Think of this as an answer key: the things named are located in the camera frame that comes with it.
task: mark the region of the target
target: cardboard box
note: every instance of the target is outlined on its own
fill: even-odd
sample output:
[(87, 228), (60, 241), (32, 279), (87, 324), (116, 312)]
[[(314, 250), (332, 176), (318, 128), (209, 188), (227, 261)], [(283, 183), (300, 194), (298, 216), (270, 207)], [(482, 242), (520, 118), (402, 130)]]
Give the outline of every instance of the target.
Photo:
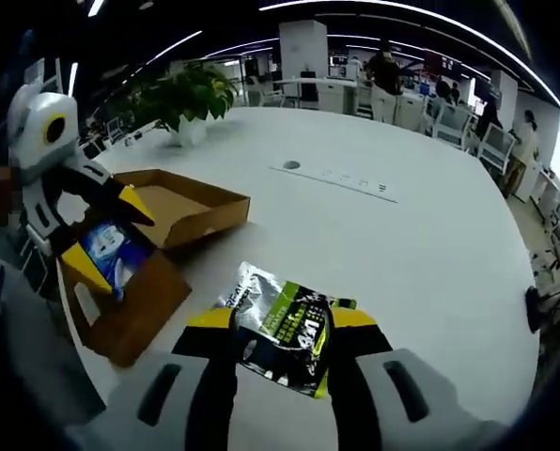
[[(159, 249), (170, 249), (205, 235), (242, 224), (247, 219), (249, 197), (161, 170), (115, 175), (131, 184), (150, 209), (155, 226), (121, 225), (151, 255), (125, 287), (120, 302), (113, 295), (86, 286), (96, 315), (86, 316), (75, 287), (86, 281), (61, 263), (71, 316), (84, 346), (119, 366), (130, 366), (148, 347), (191, 288), (178, 268)], [(72, 225), (80, 237), (104, 218), (89, 209), (81, 223)]]
[[(74, 224), (76, 233), (82, 234), (102, 218), (93, 210), (86, 213), (84, 221)], [(102, 294), (86, 287), (88, 298), (93, 300), (96, 315), (86, 316), (85, 308), (75, 293), (82, 277), (64, 263), (61, 264), (63, 283), (67, 293), (73, 323), (84, 346), (119, 366), (130, 366), (148, 347), (167, 320), (188, 297), (191, 288), (179, 269), (162, 251), (156, 249), (146, 237), (131, 225), (124, 225), (134, 241), (151, 250), (140, 268), (132, 275), (124, 289), (124, 299)]]
[(133, 185), (155, 219), (136, 225), (160, 249), (171, 249), (211, 233), (243, 224), (250, 198), (177, 174), (152, 169), (116, 174)]

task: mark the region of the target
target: white pot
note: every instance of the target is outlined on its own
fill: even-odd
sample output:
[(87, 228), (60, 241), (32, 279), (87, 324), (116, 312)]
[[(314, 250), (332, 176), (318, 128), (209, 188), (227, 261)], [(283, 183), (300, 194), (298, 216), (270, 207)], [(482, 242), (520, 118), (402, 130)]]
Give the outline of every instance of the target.
[(178, 131), (170, 130), (175, 144), (183, 147), (197, 146), (207, 136), (207, 121), (195, 117), (188, 120), (184, 115), (179, 117)]

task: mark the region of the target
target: power outlet strip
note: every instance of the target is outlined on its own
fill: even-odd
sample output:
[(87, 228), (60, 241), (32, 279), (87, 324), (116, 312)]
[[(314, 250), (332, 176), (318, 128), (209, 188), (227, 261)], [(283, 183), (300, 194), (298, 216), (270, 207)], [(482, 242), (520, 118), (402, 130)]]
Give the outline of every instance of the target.
[(379, 199), (397, 203), (394, 190), (391, 190), (385, 183), (357, 177), (342, 171), (336, 171), (333, 169), (322, 169), (316, 171), (303, 168), (302, 166), (295, 169), (286, 169), (284, 166), (272, 166), (271, 169), (284, 172), (286, 174), (292, 174), (294, 176), (330, 183), (358, 193), (373, 195)]

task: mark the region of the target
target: green plant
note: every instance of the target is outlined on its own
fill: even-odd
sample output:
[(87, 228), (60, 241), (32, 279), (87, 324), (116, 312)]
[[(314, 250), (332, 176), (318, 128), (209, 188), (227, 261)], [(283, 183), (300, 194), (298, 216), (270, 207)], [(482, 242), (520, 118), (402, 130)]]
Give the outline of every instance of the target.
[(212, 66), (187, 64), (184, 70), (165, 79), (141, 78), (125, 107), (133, 112), (136, 122), (157, 120), (157, 127), (177, 131), (179, 117), (192, 121), (224, 117), (234, 104), (234, 86)]

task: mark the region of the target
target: blue package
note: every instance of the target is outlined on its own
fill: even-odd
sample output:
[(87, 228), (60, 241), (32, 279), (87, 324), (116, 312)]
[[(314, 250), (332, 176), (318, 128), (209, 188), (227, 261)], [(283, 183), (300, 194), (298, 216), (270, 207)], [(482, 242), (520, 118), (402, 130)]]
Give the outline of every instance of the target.
[(123, 299), (123, 289), (149, 254), (112, 221), (94, 227), (80, 239), (80, 245), (111, 284), (118, 300)]

